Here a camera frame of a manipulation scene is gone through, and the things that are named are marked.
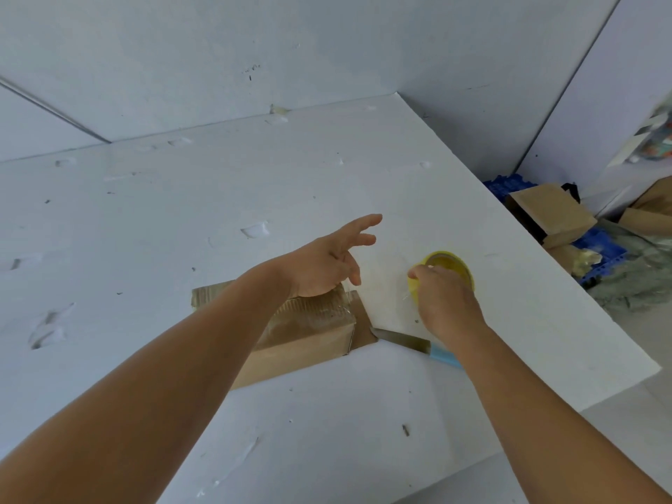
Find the table top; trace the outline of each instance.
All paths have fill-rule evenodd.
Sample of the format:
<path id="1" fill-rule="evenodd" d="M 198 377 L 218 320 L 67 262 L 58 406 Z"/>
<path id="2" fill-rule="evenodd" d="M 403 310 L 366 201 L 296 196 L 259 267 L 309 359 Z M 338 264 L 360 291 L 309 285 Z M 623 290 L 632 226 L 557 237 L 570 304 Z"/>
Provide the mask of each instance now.
<path id="1" fill-rule="evenodd" d="M 428 336 L 405 273 L 446 249 L 575 408 L 659 369 L 397 94 L 6 163 L 0 203 L 3 261 L 39 255 L 0 273 L 0 455 L 189 314 L 192 288 L 370 212 L 378 242 L 354 254 L 375 327 Z M 32 319 L 71 302 L 67 339 L 29 350 Z M 500 450 L 464 372 L 381 341 L 231 392 L 161 502 L 387 503 Z"/>

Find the tiled floor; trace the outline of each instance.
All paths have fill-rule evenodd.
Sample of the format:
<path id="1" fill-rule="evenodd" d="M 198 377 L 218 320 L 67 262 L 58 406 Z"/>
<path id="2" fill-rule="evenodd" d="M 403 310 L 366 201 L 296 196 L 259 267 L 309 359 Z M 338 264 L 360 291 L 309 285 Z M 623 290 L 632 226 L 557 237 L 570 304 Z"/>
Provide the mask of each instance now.
<path id="1" fill-rule="evenodd" d="M 672 493 L 672 303 L 616 321 L 663 370 L 583 415 Z M 499 454 L 400 502 L 525 504 L 527 500 L 506 457 Z"/>

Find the knife handle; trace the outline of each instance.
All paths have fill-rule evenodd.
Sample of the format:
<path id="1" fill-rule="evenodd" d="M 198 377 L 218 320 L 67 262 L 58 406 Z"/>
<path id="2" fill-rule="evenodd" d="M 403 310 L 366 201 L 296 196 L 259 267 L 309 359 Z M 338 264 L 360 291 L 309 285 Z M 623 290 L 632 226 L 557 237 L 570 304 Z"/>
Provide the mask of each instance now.
<path id="1" fill-rule="evenodd" d="M 461 370 L 464 369 L 462 367 L 462 364 L 460 364 L 457 357 L 455 357 L 455 355 L 452 352 L 437 347 L 436 345 L 434 345 L 434 343 L 432 344 L 432 347 L 429 351 L 429 356 L 432 359 L 436 359 L 437 361 L 441 361 L 446 364 L 450 364 L 451 366 L 455 366 L 455 368 L 458 367 Z"/>

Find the person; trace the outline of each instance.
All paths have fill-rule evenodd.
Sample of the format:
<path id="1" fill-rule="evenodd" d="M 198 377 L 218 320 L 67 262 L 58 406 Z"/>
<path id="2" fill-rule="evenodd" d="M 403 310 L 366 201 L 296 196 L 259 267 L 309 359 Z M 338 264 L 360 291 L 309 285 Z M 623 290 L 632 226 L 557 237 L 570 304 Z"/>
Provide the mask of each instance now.
<path id="1" fill-rule="evenodd" d="M 349 250 L 381 215 L 355 219 L 257 265 L 138 350 L 0 464 L 2 503 L 153 503 L 221 405 L 271 315 L 349 278 Z M 460 277 L 418 265 L 420 317 L 474 384 L 531 504 L 670 504 L 672 498 L 537 377 L 488 327 Z"/>

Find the blue plastic crate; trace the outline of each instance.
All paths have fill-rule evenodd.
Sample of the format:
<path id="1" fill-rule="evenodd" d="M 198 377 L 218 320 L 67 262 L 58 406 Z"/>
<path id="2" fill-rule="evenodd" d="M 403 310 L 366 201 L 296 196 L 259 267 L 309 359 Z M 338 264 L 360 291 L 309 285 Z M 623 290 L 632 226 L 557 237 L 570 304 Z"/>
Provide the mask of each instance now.
<path id="1" fill-rule="evenodd" d="M 590 249 L 602 255 L 602 261 L 593 265 L 593 268 L 579 283 L 584 284 L 599 275 L 609 275 L 615 266 L 625 261 L 628 250 L 614 244 L 609 234 L 602 228 L 591 228 L 583 237 L 572 243 L 579 249 Z"/>
<path id="2" fill-rule="evenodd" d="M 497 178 L 494 178 L 493 180 L 486 180 L 483 182 L 483 186 L 487 187 L 488 190 L 502 203 L 504 203 L 504 199 L 508 194 L 522 191 L 523 189 L 529 189 L 536 185 L 537 184 L 534 184 L 533 182 L 527 182 L 517 173 L 508 177 L 498 175 Z"/>

